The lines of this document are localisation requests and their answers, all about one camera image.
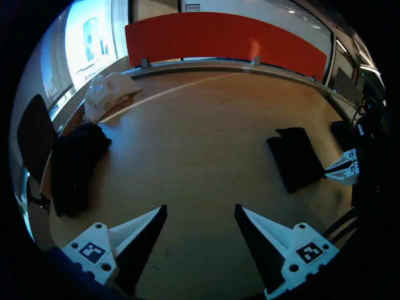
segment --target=black chair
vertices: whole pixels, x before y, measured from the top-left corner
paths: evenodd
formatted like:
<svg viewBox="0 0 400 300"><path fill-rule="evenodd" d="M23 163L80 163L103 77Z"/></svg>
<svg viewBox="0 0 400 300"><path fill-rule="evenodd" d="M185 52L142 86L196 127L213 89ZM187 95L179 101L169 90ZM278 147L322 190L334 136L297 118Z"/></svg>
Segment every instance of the black chair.
<svg viewBox="0 0 400 300"><path fill-rule="evenodd" d="M56 141L57 134L50 119L45 101L37 94L30 101L18 125L17 140L19 151L26 169L39 184L46 162ZM26 186L27 200L49 209L50 201L41 195L41 199L32 196L29 179Z"/></svg>

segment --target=white wall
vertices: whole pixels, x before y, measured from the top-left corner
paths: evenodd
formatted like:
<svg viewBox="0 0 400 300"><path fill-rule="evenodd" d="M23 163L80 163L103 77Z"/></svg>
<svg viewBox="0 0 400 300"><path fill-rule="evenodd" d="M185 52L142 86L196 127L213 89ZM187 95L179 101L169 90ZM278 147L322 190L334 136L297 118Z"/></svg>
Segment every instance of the white wall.
<svg viewBox="0 0 400 300"><path fill-rule="evenodd" d="M331 31L290 0L182 0L181 3L182 12L185 12L186 4L200 4L201 12L234 14L280 27L323 52L326 55L325 72L328 71L332 51Z"/></svg>

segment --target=black cable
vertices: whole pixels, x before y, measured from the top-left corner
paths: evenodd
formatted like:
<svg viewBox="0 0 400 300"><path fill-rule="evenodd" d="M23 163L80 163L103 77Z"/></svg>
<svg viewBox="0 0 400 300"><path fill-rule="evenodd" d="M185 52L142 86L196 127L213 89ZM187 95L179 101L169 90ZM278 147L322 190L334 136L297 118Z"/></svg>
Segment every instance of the black cable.
<svg viewBox="0 0 400 300"><path fill-rule="evenodd" d="M352 230L356 229L359 226L359 219L355 219L352 223L350 223L346 228L340 231L334 238L330 240L332 244L336 244L341 238L350 233Z"/></svg>
<svg viewBox="0 0 400 300"><path fill-rule="evenodd" d="M354 119L356 118L357 114L361 111L361 109L364 107L364 104L366 102L366 98L362 99L360 106L357 108L355 111L353 118L351 119L351 125L353 126Z"/></svg>

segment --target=metal bracket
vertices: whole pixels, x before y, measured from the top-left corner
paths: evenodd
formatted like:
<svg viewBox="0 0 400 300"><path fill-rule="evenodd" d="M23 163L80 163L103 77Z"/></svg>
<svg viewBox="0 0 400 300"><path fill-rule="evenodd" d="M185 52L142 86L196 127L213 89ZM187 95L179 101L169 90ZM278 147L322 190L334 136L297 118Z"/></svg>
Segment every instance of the metal bracket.
<svg viewBox="0 0 400 300"><path fill-rule="evenodd" d="M267 299L298 287L339 252L307 223L290 229L239 204L234 214L264 282Z"/></svg>
<svg viewBox="0 0 400 300"><path fill-rule="evenodd" d="M254 59L251 61L251 64L254 66L261 66L261 59L259 55L256 55Z"/></svg>
<svg viewBox="0 0 400 300"><path fill-rule="evenodd" d="M139 279L166 218L167 206L163 205L110 229L104 223L97 222L62 248L62 251L95 281L117 288L131 296L136 285L136 282L132 282L131 279ZM151 240L150 247L149 244L145 244L145 241L149 240ZM132 249L132 246L142 247L144 251ZM146 252L144 257L135 256L142 252ZM122 257L136 260L136 265L139 267L126 270L129 262L120 263ZM130 274L129 278L120 276L120 273L135 272L137 274Z"/></svg>
<svg viewBox="0 0 400 300"><path fill-rule="evenodd" d="M142 70L148 69L148 68L150 68L150 67L151 67L151 65L150 65L150 63L148 62L147 58L142 58L142 59L140 60L140 68L141 68Z"/></svg>

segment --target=screw hole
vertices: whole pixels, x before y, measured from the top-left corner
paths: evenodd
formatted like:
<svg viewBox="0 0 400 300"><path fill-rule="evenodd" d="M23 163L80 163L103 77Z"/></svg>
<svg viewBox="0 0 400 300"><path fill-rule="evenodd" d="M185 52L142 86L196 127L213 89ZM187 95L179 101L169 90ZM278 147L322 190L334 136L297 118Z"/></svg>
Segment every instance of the screw hole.
<svg viewBox="0 0 400 300"><path fill-rule="evenodd" d="M289 267L290 272L297 272L299 270L299 266L297 264L292 264Z"/></svg>
<svg viewBox="0 0 400 300"><path fill-rule="evenodd" d="M86 274L89 275L91 279L95 279L95 275L93 274L93 272L87 271Z"/></svg>
<svg viewBox="0 0 400 300"><path fill-rule="evenodd" d="M101 265L101 268L106 272L111 271L111 266L106 262Z"/></svg>

